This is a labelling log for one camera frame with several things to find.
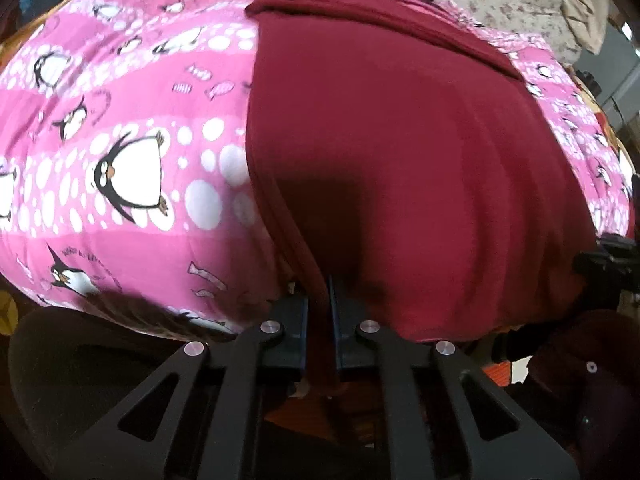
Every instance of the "silver screw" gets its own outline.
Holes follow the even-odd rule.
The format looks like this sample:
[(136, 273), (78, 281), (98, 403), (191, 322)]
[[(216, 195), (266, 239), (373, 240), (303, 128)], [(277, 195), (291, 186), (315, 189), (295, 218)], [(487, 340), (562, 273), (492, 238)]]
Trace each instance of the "silver screw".
[(260, 325), (260, 330), (265, 334), (275, 334), (280, 331), (280, 324), (277, 321), (268, 320)]
[(360, 324), (360, 330), (367, 334), (375, 334), (380, 330), (380, 324), (372, 319), (367, 319)]
[(442, 355), (451, 355), (456, 351), (456, 346), (451, 341), (438, 341), (436, 350)]
[(184, 353), (189, 357), (196, 357), (204, 352), (204, 345), (200, 341), (191, 341), (184, 346)]

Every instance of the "yellow round object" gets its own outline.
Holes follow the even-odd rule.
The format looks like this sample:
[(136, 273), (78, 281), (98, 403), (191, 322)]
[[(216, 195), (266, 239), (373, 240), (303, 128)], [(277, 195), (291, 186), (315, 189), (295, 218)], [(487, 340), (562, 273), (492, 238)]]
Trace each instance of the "yellow round object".
[(14, 298), (5, 290), (0, 290), (0, 334), (11, 335), (18, 326), (18, 308)]

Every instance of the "black mechanical device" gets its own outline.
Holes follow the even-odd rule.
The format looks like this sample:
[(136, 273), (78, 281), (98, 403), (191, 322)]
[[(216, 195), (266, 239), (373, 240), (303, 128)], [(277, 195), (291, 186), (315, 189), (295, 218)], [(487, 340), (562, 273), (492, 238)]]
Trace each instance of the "black mechanical device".
[[(381, 478), (579, 479), (571, 457), (454, 344), (406, 341), (329, 286), (340, 378), (378, 378), (383, 391)], [(62, 453), (56, 480), (255, 478), (270, 392), (305, 371), (306, 314), (294, 296), (232, 342), (185, 344)]]

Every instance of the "penguin print fabric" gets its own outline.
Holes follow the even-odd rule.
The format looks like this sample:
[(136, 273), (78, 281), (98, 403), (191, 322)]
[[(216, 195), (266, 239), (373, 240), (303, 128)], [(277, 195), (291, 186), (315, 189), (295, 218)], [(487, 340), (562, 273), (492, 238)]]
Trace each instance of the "penguin print fabric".
[[(140, 326), (132, 307), (112, 318), (184, 336), (176, 319), (237, 333), (283, 293), (244, 151), (251, 1), (71, 0), (8, 63), (0, 272), (32, 300), (92, 312), (109, 292), (139, 297), (173, 317)], [(449, 0), (414, 1), (516, 53), (597, 231), (626, 233), (616, 155), (542, 38), (477, 27)]]

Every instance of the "pink blanket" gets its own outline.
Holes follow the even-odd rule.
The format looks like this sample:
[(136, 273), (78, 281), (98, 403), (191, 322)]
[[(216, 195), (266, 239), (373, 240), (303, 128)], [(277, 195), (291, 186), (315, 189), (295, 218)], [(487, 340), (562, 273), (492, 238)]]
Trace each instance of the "pink blanket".
[[(542, 38), (479, 28), (448, 0), (399, 1), (510, 54), (597, 231), (626, 233), (616, 157)], [(281, 295), (244, 154), (250, 2), (72, 0), (0, 75), (0, 272), (32, 300), (189, 337), (238, 332)]]

